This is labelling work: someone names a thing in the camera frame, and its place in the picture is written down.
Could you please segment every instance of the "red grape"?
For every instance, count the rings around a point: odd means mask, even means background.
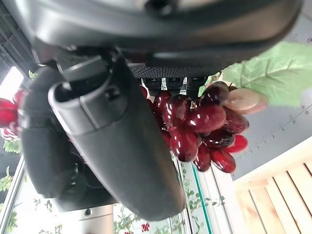
[[[147,98],[147,90],[143,86],[141,86],[141,91],[143,93],[144,98]]]
[[[235,135],[234,145],[224,148],[224,150],[228,153],[237,153],[237,152],[245,150],[247,146],[248,146],[248,141],[244,136]]]
[[[186,129],[171,129],[171,149],[182,162],[191,162],[197,156],[197,135]]]
[[[24,90],[23,89],[19,89],[13,96],[14,104],[19,106],[23,96],[24,96]]]
[[[229,96],[229,89],[226,83],[218,81],[209,86],[200,97],[199,105],[220,104]]]
[[[162,138],[165,140],[168,148],[170,149],[170,134],[165,130],[160,130]]]
[[[155,97],[154,110],[161,114],[165,100],[170,98],[172,94],[168,90],[161,90]]]
[[[18,119],[17,110],[0,107],[0,127],[8,127]]]
[[[9,129],[12,131],[13,134],[17,134],[18,132],[18,124],[16,122],[11,122],[9,124]]]
[[[200,147],[198,148],[198,154],[193,163],[200,172],[205,172],[210,168],[211,164],[210,152],[205,144],[201,144]]]
[[[210,133],[223,126],[226,119],[224,109],[218,105],[203,105],[188,113],[185,125],[195,133]]]
[[[234,143],[235,137],[223,129],[212,131],[203,139],[208,147],[228,147]]]
[[[211,160],[215,166],[226,173],[232,173],[236,169],[235,159],[228,152],[221,149],[210,148]]]
[[[147,101],[148,105],[150,106],[151,111],[154,113],[155,112],[154,104],[149,99],[146,99],[146,101]]]
[[[195,108],[200,107],[200,97],[196,99],[195,101]]]
[[[15,105],[14,103],[4,98],[0,98],[0,108],[3,108],[3,109],[8,108],[8,109],[14,109],[14,110],[18,109],[17,105]]]
[[[164,123],[164,121],[162,121],[162,117],[159,113],[154,112],[154,118],[155,118],[157,125],[159,126],[160,129],[165,127],[165,123]]]
[[[226,121],[223,129],[231,134],[240,134],[249,127],[248,120],[241,114],[224,107],[226,112]]]
[[[228,88],[229,88],[229,92],[231,92],[231,91],[237,89],[235,86],[231,86],[231,85],[230,85]]]
[[[186,95],[177,95],[165,100],[162,110],[162,119],[167,127],[181,126],[191,107],[191,99]]]

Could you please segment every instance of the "red flower decal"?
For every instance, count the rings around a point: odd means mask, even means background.
[[[142,227],[142,232],[147,232],[150,230],[150,223],[147,222],[146,224],[142,224],[141,227]]]

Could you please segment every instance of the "grape cluster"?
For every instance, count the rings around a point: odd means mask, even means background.
[[[147,90],[141,89],[147,98]],[[248,146],[241,134],[249,122],[242,114],[263,110],[268,103],[253,90],[222,81],[210,85],[193,105],[188,96],[173,97],[166,90],[160,91],[154,102],[147,101],[168,148],[180,161],[193,162],[201,172],[208,170],[212,161],[226,173],[236,168],[231,153]]]
[[[18,138],[18,107],[24,90],[18,90],[13,102],[0,98],[0,136],[6,140]]]

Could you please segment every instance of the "artificial leaf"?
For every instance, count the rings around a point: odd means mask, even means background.
[[[264,94],[273,105],[300,105],[302,91],[312,87],[312,46],[280,42],[249,61],[222,71],[237,87]]]

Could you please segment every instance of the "mesh grille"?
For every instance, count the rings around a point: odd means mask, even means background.
[[[210,67],[133,67],[131,68],[136,78],[180,78],[204,77],[215,74]]]

